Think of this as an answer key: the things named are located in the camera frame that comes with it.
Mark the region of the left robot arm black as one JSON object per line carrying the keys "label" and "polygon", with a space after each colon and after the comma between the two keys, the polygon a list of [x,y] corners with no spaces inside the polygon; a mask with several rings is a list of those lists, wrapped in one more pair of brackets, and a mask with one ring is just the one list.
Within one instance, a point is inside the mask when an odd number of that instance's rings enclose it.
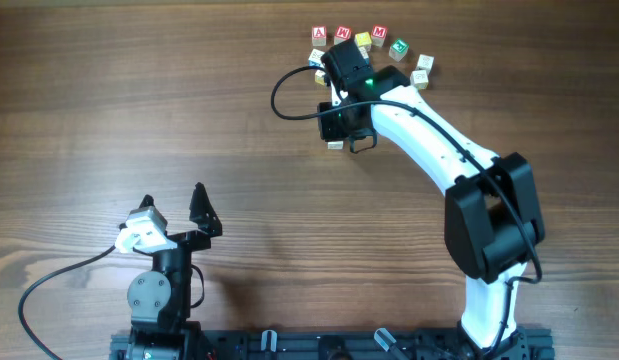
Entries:
{"label": "left robot arm black", "polygon": [[149,271],[130,283],[127,301],[131,330],[111,339],[111,359],[215,359],[217,352],[201,325],[189,319],[201,300],[191,300],[191,282],[201,270],[192,254],[211,247],[222,234],[222,224],[202,183],[192,193],[189,220],[196,228],[169,234],[168,221],[152,196],[143,198],[120,226],[115,247],[122,253],[138,253],[152,259]]}

